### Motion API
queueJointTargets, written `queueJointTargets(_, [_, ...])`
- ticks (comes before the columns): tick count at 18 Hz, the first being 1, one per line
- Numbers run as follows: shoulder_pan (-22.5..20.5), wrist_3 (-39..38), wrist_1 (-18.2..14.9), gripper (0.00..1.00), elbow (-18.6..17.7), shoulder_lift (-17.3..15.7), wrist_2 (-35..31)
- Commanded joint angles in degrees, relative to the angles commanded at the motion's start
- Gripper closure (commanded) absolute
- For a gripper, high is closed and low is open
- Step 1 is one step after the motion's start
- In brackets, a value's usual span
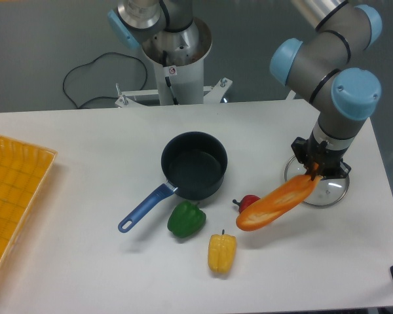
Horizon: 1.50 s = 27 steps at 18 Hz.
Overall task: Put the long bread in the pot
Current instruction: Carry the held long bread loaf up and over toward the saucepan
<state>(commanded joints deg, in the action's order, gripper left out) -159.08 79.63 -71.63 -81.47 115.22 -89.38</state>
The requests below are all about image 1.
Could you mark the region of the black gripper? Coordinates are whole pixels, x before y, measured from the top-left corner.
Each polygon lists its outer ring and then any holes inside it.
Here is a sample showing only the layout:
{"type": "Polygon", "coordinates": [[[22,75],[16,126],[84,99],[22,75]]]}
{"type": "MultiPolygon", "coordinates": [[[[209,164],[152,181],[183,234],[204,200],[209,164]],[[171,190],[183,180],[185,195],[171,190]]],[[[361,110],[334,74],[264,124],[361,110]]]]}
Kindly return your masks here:
{"type": "Polygon", "coordinates": [[[328,142],[319,142],[313,135],[308,140],[296,137],[291,149],[307,173],[321,173],[324,179],[345,179],[351,171],[351,167],[343,162],[347,148],[331,149],[328,142]]]}

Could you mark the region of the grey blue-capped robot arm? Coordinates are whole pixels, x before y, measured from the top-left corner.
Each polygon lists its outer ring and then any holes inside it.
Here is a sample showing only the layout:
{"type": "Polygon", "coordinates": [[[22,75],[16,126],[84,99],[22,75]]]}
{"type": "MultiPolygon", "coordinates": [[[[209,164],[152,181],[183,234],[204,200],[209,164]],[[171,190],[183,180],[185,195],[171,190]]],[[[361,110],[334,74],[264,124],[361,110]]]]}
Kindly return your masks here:
{"type": "MultiPolygon", "coordinates": [[[[297,161],[309,175],[342,179],[350,172],[343,156],[381,97],[377,77],[348,63],[379,38],[382,20],[374,8],[348,1],[294,6],[317,35],[309,43],[283,42],[269,69],[320,113],[310,137],[292,143],[297,161]]],[[[153,62],[161,105],[204,102],[204,59],[212,38],[191,1],[121,1],[107,19],[120,41],[140,47],[153,62]]]]}

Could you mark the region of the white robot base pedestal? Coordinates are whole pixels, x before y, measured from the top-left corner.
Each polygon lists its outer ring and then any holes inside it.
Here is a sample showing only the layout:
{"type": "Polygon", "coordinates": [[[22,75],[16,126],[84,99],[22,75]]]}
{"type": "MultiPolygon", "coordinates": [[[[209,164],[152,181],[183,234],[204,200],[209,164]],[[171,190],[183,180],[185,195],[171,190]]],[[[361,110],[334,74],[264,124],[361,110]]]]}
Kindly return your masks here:
{"type": "Polygon", "coordinates": [[[233,81],[223,77],[214,86],[204,85],[204,60],[211,47],[211,31],[198,18],[183,31],[160,31],[141,44],[153,65],[161,105],[221,103],[233,81]]]}

